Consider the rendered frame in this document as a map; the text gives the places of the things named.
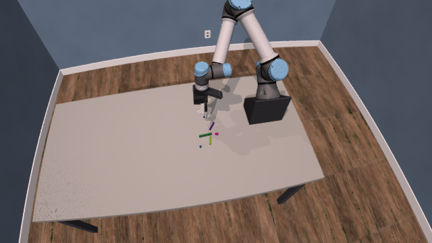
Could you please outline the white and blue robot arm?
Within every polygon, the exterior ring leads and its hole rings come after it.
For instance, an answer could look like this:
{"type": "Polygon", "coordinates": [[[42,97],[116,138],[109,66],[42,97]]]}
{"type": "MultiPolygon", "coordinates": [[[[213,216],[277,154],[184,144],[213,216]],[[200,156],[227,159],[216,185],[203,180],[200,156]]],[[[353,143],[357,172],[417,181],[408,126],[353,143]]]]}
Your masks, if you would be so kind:
{"type": "Polygon", "coordinates": [[[263,29],[254,15],[252,0],[227,0],[221,18],[222,25],[217,40],[212,64],[198,62],[194,66],[195,87],[206,90],[205,95],[222,99],[220,90],[209,87],[209,80],[227,78],[232,75],[230,63],[225,63],[230,47],[234,26],[241,22],[260,61],[256,62],[258,88],[256,99],[279,98],[280,93],[276,81],[283,80],[288,75],[288,64],[275,53],[263,29]],[[263,67],[263,68],[262,68],[263,67]]]}

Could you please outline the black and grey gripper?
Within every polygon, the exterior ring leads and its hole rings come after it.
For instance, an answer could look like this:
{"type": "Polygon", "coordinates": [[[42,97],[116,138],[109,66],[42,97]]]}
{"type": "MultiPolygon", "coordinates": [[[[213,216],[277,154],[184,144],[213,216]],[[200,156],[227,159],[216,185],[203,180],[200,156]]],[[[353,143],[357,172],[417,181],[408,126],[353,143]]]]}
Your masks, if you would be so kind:
{"type": "MultiPolygon", "coordinates": [[[[208,88],[209,89],[209,88],[208,88]]],[[[193,85],[193,98],[194,98],[194,105],[200,105],[201,103],[204,103],[200,106],[200,109],[197,110],[198,113],[204,114],[205,119],[207,118],[207,103],[208,103],[208,95],[204,94],[204,92],[208,91],[206,90],[197,90],[195,88],[195,85],[193,85]],[[205,106],[205,108],[204,108],[205,106]]]]}

